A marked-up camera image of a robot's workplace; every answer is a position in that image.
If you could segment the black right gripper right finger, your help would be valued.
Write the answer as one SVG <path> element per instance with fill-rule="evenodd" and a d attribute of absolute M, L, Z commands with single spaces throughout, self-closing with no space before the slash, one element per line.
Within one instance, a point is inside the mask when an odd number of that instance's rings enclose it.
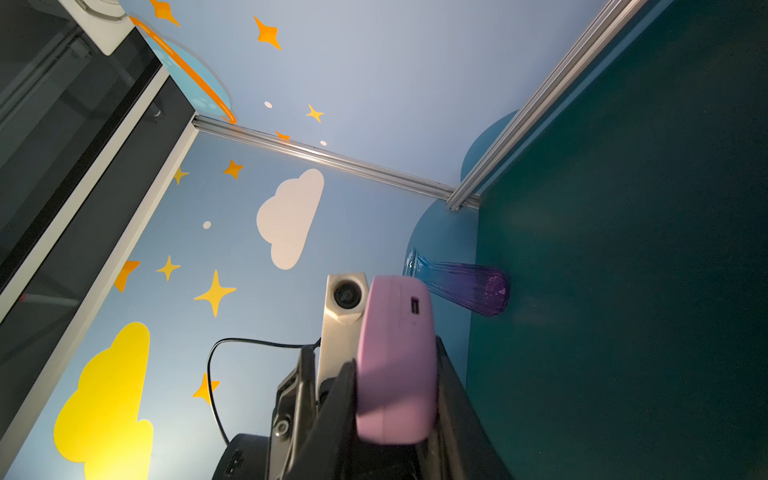
<path fill-rule="evenodd" d="M 437 419 L 428 437 L 430 479 L 510 479 L 492 446 L 441 339 L 438 359 Z"/>

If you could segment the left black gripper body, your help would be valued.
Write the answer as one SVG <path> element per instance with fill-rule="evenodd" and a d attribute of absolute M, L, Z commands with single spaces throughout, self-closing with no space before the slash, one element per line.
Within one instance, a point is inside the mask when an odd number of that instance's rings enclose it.
<path fill-rule="evenodd" d="M 240 433 L 228 437 L 216 403 L 214 420 L 226 444 L 215 479 L 284 479 L 293 457 L 306 441 L 317 417 L 315 396 L 315 344 L 297 345 L 295 369 L 278 386 L 266 436 Z"/>

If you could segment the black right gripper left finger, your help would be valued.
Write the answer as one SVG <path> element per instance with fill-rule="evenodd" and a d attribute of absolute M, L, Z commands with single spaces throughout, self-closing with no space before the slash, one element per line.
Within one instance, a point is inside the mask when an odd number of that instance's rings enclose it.
<path fill-rule="evenodd" d="M 292 455 L 285 479 L 350 479 L 355 437 L 357 367 L 345 363 L 306 440 Z"/>

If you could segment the pink earbud charging case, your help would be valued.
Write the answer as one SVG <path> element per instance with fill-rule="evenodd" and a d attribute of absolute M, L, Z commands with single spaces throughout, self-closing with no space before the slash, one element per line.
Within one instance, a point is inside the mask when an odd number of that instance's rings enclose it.
<path fill-rule="evenodd" d="M 358 437 L 377 445 L 424 441 L 437 417 L 438 360 L 431 295 L 423 282 L 374 278 L 356 365 Z"/>

